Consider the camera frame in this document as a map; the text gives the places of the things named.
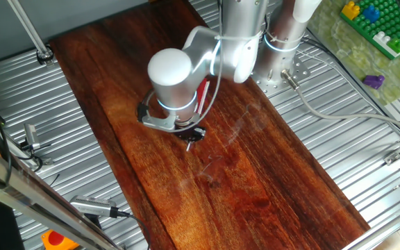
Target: purple object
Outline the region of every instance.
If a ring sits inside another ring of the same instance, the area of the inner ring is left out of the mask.
[[[385,80],[384,76],[366,76],[364,84],[377,90],[379,89],[380,86],[382,86],[384,80]]]
[[[371,6],[368,6],[368,8],[366,8],[364,10],[364,12],[362,12],[362,14],[372,24],[372,23],[374,23],[375,21],[377,21],[379,19],[379,16],[381,15],[381,12],[378,9],[374,8],[373,5],[371,5]]]

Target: green lego baseplate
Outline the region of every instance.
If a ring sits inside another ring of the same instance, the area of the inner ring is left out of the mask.
[[[386,55],[390,60],[400,56],[400,7],[397,3],[400,0],[362,0],[355,3],[360,8],[360,14],[352,21],[343,13],[340,16],[359,34],[372,43],[379,51]],[[375,7],[380,11],[377,21],[371,23],[362,13],[369,6]],[[391,40],[387,43],[378,43],[374,36],[379,32],[384,32]]]

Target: lego baseplate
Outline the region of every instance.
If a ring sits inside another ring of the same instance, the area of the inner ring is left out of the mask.
[[[340,13],[351,27],[391,60],[400,56],[400,2],[397,1],[350,2]]]

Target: dark wood surface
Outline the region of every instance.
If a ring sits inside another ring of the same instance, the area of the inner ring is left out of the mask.
[[[252,80],[222,81],[189,152],[137,122],[152,55],[198,25],[186,1],[162,0],[51,41],[152,249],[341,249],[362,235],[367,223]]]

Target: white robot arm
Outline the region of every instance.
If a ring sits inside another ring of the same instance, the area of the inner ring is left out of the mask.
[[[266,84],[281,81],[281,71],[291,67],[306,25],[321,2],[284,0],[272,13],[259,49],[268,0],[220,1],[222,34],[198,26],[182,50],[164,49],[149,62],[149,78],[168,117],[158,119],[139,109],[139,121],[145,126],[167,132],[194,128],[199,123],[197,88],[207,75],[236,83],[245,82],[251,73]],[[145,97],[142,108],[151,96]]]

